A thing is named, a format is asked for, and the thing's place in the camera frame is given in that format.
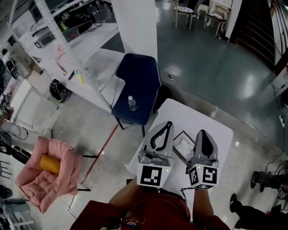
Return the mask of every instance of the blue chair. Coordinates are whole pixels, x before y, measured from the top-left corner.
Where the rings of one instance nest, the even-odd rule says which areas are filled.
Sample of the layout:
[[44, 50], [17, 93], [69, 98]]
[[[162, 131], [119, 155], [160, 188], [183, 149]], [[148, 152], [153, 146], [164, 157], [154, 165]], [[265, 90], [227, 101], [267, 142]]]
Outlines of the blue chair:
[[[112, 114], [122, 130], [124, 128], [119, 119], [141, 125], [144, 137], [144, 126], [154, 108], [161, 86], [158, 64], [153, 57], [128, 53], [119, 64], [116, 76], [125, 81], [125, 86], [112, 109]], [[136, 101], [135, 111], [129, 107], [129, 96]]]

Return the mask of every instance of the pink cushioned chair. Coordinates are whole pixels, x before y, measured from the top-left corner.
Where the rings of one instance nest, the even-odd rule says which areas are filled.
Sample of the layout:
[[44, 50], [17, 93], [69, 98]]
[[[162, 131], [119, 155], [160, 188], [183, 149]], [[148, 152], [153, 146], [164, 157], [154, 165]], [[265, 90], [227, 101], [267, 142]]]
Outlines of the pink cushioned chair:
[[[58, 176], [39, 168], [43, 154], [61, 160]], [[26, 198], [41, 213], [45, 213], [59, 196], [77, 194], [81, 163], [82, 155], [77, 155], [69, 145], [38, 137], [33, 154], [17, 176], [15, 183]]]

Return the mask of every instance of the backpack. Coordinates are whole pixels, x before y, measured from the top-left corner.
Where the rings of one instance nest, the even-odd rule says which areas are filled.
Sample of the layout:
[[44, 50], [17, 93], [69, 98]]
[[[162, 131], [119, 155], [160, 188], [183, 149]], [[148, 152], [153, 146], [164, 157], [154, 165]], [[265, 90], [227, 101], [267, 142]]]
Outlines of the backpack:
[[64, 87], [61, 82], [56, 79], [51, 82], [49, 91], [52, 97], [54, 97], [60, 103], [67, 101], [72, 94], [69, 89]]

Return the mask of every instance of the white table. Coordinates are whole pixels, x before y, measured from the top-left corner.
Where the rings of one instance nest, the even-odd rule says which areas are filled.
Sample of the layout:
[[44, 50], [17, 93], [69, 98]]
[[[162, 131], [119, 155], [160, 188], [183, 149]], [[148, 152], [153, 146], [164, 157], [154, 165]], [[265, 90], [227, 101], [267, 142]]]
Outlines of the white table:
[[[167, 99], [159, 108], [158, 116], [154, 120], [150, 130], [167, 121], [171, 121], [174, 124], [174, 138], [184, 130], [193, 140], [195, 140], [197, 133], [201, 129], [206, 130], [218, 145], [218, 172], [221, 174], [233, 138], [233, 131], [230, 128], [172, 99]], [[137, 157], [140, 147], [130, 163], [126, 165], [127, 170], [133, 175], [137, 174]], [[172, 154], [172, 157], [174, 158], [175, 163], [163, 189], [182, 195], [180, 189], [190, 186], [189, 176], [185, 174], [186, 165], [175, 153]], [[185, 195], [187, 197], [187, 205], [191, 210], [193, 206], [194, 190], [186, 190]]]

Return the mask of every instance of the plastic bottle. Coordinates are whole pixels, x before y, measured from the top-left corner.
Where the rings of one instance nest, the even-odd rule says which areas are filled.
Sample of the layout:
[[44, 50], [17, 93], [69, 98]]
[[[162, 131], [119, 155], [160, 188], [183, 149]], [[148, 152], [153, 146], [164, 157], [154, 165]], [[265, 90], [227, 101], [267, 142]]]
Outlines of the plastic bottle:
[[137, 109], [137, 107], [136, 107], [136, 101], [135, 101], [135, 99], [133, 99], [132, 96], [129, 96], [129, 97], [128, 97], [128, 104], [129, 104], [129, 107], [130, 107], [130, 109], [131, 109], [132, 111], [135, 111], [135, 110]]

